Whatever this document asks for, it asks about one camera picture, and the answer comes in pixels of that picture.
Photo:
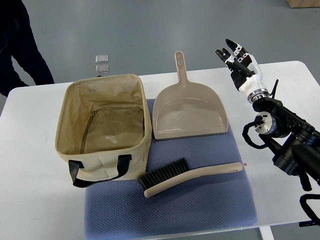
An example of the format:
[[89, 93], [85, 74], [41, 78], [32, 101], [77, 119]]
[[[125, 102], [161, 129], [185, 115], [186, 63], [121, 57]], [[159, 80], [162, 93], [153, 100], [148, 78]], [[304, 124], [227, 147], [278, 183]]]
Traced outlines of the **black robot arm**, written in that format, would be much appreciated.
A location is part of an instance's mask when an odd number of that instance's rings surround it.
[[320, 218], [308, 204], [319, 200], [319, 194], [311, 193], [309, 178], [320, 181], [320, 133], [311, 124], [287, 109], [275, 99], [275, 90], [268, 92], [262, 86], [246, 90], [247, 100], [257, 115], [254, 121], [243, 127], [245, 142], [255, 149], [269, 148], [274, 154], [273, 164], [289, 176], [298, 176], [306, 192], [299, 199], [309, 221], [300, 227], [318, 226]]

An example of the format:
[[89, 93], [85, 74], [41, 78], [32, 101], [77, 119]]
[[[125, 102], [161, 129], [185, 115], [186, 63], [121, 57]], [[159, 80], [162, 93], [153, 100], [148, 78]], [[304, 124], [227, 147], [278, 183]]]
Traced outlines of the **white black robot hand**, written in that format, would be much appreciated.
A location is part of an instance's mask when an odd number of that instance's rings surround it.
[[250, 104], [268, 97], [269, 92], [263, 84], [263, 74], [255, 57], [233, 40], [226, 39], [225, 42], [232, 52], [222, 48], [215, 53], [230, 70], [235, 88], [244, 93]]

